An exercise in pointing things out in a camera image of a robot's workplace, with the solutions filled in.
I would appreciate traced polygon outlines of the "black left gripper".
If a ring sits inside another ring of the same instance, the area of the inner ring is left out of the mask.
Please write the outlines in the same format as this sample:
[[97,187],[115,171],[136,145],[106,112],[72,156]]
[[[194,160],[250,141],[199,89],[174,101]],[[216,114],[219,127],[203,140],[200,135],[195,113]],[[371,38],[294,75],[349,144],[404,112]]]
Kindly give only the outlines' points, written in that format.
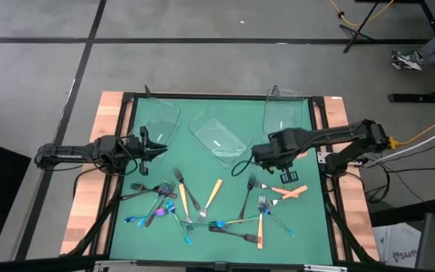
[[168,146],[165,144],[155,143],[148,140],[148,130],[145,126],[140,127],[140,136],[137,137],[134,134],[130,134],[122,137],[124,142],[124,148],[130,153],[132,159],[139,159],[138,163],[139,172],[142,175],[148,175],[147,161],[152,162],[154,160],[162,160],[165,156]]

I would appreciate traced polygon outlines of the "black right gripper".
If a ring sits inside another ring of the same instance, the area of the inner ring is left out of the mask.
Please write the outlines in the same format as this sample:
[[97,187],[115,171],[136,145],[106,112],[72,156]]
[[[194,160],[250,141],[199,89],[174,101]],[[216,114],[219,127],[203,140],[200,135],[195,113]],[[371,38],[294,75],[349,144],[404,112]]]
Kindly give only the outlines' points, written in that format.
[[283,184],[298,181],[298,173],[287,170],[292,167],[292,161],[296,156],[297,150],[282,151],[279,147],[275,147],[272,144],[259,144],[252,147],[252,158],[255,164],[272,175],[275,172],[275,168],[284,171],[280,175],[280,180]]

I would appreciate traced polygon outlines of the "black metal fork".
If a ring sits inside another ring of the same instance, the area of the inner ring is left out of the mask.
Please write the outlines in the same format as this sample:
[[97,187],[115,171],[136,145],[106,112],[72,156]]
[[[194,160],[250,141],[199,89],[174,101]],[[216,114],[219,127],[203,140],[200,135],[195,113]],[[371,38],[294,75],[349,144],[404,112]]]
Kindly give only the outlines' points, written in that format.
[[162,200],[159,202],[159,204],[157,205],[157,209],[151,214],[151,216],[146,220],[145,226],[149,227],[152,222],[153,219],[161,214],[164,214],[164,212],[161,212],[160,209],[162,209],[162,206],[164,204],[164,202],[166,201],[166,199],[169,197],[170,194],[172,194],[174,192],[176,184],[172,181],[169,186],[168,189],[165,191],[166,195],[162,198]]
[[232,236],[238,236],[250,243],[259,243],[261,241],[260,237],[248,233],[244,233],[244,234],[235,233],[219,227],[208,227],[208,230],[214,233],[222,233],[222,234],[228,234]]
[[244,218],[245,209],[246,209],[246,205],[247,205],[247,202],[248,202],[248,197],[249,197],[249,194],[250,194],[251,190],[255,186],[255,182],[256,182],[256,175],[255,174],[251,174],[249,179],[248,179],[247,193],[245,195],[245,200],[244,200],[244,203],[243,203],[242,208],[240,210],[238,219],[243,219]]
[[154,188],[151,188],[151,189],[146,188],[142,184],[132,184],[131,185],[131,189],[138,190],[138,192],[137,193],[131,193],[131,194],[127,194],[127,195],[121,196],[120,200],[128,200],[128,199],[134,198],[136,196],[143,195],[145,193],[157,193],[157,194],[161,195],[161,194],[163,194],[165,192],[165,190],[167,188],[168,188],[168,186],[164,185],[164,184],[157,185],[157,186],[155,186]]
[[[143,193],[148,193],[148,192],[155,192],[158,193],[158,189],[161,187],[162,185],[157,185],[153,188],[147,188],[142,184],[131,184],[131,189],[133,190],[139,190],[139,193],[133,193],[133,194],[129,194],[127,195],[128,198],[132,198],[134,196],[139,196]],[[177,194],[176,193],[172,193],[169,195],[169,197],[171,197],[172,199],[177,199]]]
[[176,179],[184,186],[184,189],[187,192],[187,194],[189,195],[195,210],[199,211],[201,209],[201,206],[198,203],[198,201],[196,200],[196,198],[194,197],[194,195],[191,193],[191,191],[188,188],[188,186],[185,184],[184,177],[183,177],[182,173],[180,172],[180,169],[175,167],[175,168],[173,168],[173,172],[174,172],[174,175],[175,175]]

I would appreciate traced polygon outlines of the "clear glass baking dish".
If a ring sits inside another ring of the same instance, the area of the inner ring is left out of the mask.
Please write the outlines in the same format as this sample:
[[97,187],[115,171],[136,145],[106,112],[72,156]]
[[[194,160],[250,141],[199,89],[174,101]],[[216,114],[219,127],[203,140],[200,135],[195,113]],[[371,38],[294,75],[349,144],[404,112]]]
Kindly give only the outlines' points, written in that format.
[[270,134],[285,128],[301,127],[305,97],[299,91],[274,85],[267,90],[263,131]]
[[139,98],[132,129],[128,134],[139,136],[139,128],[145,126],[149,139],[164,144],[170,150],[180,128],[180,107],[169,100]]
[[224,168],[234,165],[253,143],[251,130],[233,116],[231,110],[206,107],[188,124],[199,145]]

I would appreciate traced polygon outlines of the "green table mat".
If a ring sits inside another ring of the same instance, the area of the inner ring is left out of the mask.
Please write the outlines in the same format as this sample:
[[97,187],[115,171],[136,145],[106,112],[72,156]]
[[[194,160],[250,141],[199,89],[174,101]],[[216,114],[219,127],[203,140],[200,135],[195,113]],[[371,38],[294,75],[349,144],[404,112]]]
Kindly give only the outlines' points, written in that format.
[[[173,168],[180,169],[184,182],[201,206],[196,211],[190,197],[187,207],[192,222],[198,222],[199,213],[205,208],[208,198],[218,178],[223,180],[221,188],[209,206],[204,223],[238,219],[247,193],[247,183],[251,174],[256,181],[270,187],[280,184],[278,173],[273,175],[248,162],[250,151],[229,168],[224,168],[211,157],[195,140],[188,124],[206,107],[217,106],[220,110],[231,110],[233,116],[244,122],[251,130],[253,144],[262,142],[264,102],[262,100],[199,100],[178,99],[180,107],[180,128],[174,137],[170,150],[162,160],[148,165],[148,175],[137,172],[124,179],[123,190],[130,192],[132,183],[156,186],[165,181],[173,181]],[[154,218],[149,227],[138,227],[136,221],[125,223],[124,219],[140,216],[156,199],[154,193],[145,193],[120,203],[116,226],[110,249],[112,260],[148,261],[161,266],[165,262],[217,263],[228,264],[323,264],[332,263],[329,239],[329,226],[323,204],[322,185],[316,151],[309,150],[304,158],[294,161],[293,170],[298,173],[298,185],[308,189],[298,198],[281,200],[274,207],[268,207],[286,227],[296,233],[291,238],[271,217],[263,215],[262,249],[257,243],[250,243],[238,236],[214,233],[206,226],[194,226],[187,232],[192,241],[188,246],[173,215]],[[266,202],[278,199],[279,194],[272,190],[253,187],[245,209],[244,218],[259,215],[258,197],[265,196]],[[180,199],[175,202],[176,214],[185,221],[185,213]],[[235,233],[258,235],[258,221],[231,224],[223,228]]]

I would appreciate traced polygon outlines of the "white cardboard box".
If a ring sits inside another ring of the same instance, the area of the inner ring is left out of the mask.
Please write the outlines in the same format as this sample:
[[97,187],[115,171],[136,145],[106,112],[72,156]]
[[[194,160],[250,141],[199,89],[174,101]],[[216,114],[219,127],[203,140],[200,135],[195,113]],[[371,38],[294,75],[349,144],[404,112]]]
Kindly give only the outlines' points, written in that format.
[[415,267],[421,232],[406,223],[373,227],[379,260],[386,265]]

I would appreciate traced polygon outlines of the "black tripod stand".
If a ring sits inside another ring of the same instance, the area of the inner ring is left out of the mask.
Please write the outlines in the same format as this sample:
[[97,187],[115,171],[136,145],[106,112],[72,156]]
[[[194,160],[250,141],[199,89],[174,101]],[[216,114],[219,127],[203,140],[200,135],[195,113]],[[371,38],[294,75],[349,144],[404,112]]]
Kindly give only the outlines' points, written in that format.
[[378,6],[378,2],[374,3],[374,5],[370,9],[369,13],[367,14],[367,16],[365,17],[363,22],[361,22],[357,26],[356,29],[353,29],[353,26],[346,22],[346,20],[344,19],[344,12],[343,11],[340,11],[338,13],[339,17],[346,23],[346,25],[339,24],[338,27],[342,30],[347,30],[350,33],[350,39],[347,42],[347,44],[345,45],[344,50],[343,50],[344,54],[346,54],[350,50],[350,48],[352,47],[354,42],[357,42],[359,40],[359,38],[364,38],[368,42],[374,41],[374,39],[372,37],[365,35],[365,34],[362,34],[362,29],[368,23],[368,21],[371,19],[377,6]]

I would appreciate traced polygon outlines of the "person's shoe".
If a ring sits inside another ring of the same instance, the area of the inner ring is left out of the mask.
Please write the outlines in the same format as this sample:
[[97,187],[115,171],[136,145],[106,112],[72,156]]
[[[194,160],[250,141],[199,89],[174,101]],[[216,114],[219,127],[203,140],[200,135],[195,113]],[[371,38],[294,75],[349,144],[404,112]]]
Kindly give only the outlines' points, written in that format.
[[422,71],[423,57],[415,49],[403,53],[401,51],[392,50],[390,62],[396,70],[415,70]]

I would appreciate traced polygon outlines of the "black desk frame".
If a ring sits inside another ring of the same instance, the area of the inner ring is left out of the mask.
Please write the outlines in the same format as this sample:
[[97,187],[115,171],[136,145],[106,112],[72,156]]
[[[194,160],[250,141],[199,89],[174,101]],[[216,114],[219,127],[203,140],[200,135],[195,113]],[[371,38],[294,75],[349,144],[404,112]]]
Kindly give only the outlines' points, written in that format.
[[[425,0],[395,0],[407,4],[420,4],[422,10],[435,33],[435,18],[432,11],[427,6]],[[391,103],[420,103],[420,104],[435,104],[435,91],[429,94],[389,94],[387,96]]]

